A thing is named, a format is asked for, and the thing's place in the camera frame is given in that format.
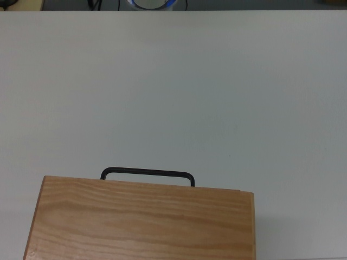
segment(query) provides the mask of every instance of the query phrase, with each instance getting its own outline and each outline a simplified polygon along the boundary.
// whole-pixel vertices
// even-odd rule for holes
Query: white table
[[[347,11],[0,24],[2,259],[22,257],[44,175],[109,166],[254,192],[260,260],[347,257]]]

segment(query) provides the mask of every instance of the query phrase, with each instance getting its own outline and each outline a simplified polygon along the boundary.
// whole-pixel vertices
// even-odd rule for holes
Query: cable
[[[0,1],[0,2],[2,2],[0,4],[0,8],[4,9],[4,11],[7,11],[7,8],[10,7],[11,5],[14,5],[15,3],[17,3],[18,0],[14,0],[14,1],[4,0],[4,1]]]
[[[93,0],[87,0],[90,11],[93,11]]]
[[[98,3],[99,3],[100,0],[97,0],[96,3],[92,6],[92,11],[95,10],[95,7],[97,7]]]
[[[101,10],[101,5],[102,5],[102,0],[99,0],[98,11],[100,11],[100,10]]]

